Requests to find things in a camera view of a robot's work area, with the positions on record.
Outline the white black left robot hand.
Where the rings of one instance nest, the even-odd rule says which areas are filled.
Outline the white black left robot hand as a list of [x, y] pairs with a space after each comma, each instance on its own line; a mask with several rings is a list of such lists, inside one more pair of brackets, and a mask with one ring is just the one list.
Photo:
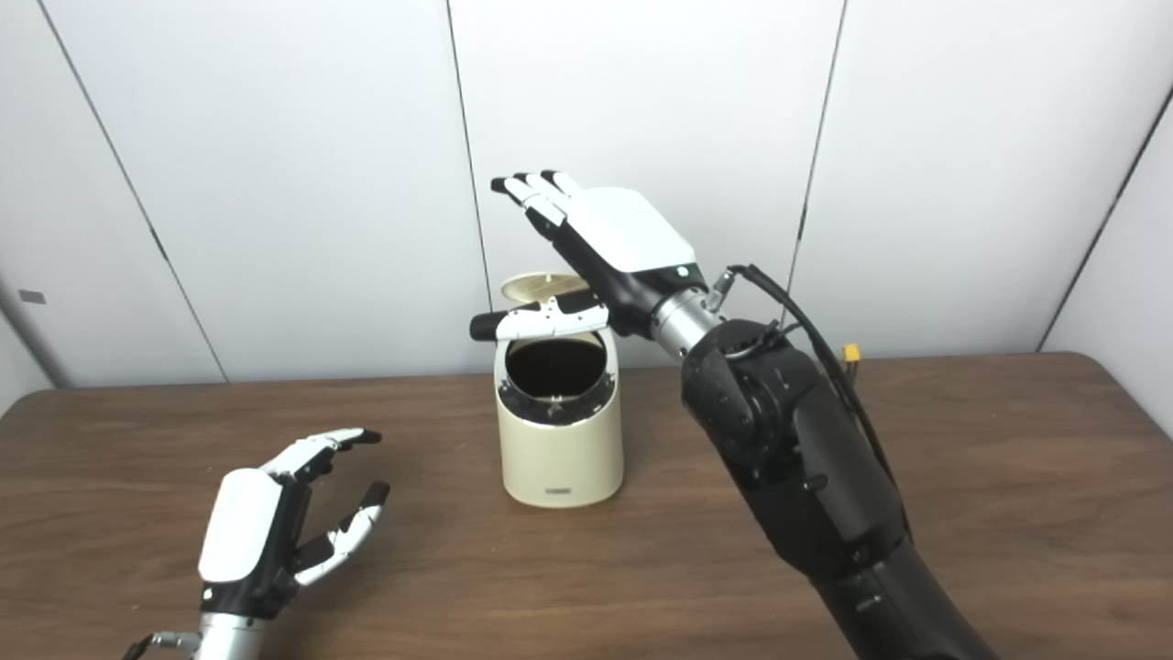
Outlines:
[[334, 529], [304, 542], [301, 528], [312, 483], [334, 471], [335, 455], [381, 440], [381, 433], [368, 429], [311, 434], [259, 467], [226, 472], [198, 560], [202, 613], [273, 620], [301, 588], [355, 554], [377, 526], [389, 483], [373, 481]]

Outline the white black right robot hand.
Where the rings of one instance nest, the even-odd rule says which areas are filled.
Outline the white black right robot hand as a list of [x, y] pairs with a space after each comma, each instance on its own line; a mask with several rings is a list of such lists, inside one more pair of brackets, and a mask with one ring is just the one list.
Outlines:
[[473, 317], [473, 341], [572, 336], [610, 327], [683, 358], [720, 325], [719, 313], [703, 308], [708, 287], [693, 247], [640, 193], [581, 188], [554, 170], [495, 177], [491, 189], [523, 210], [586, 290]]

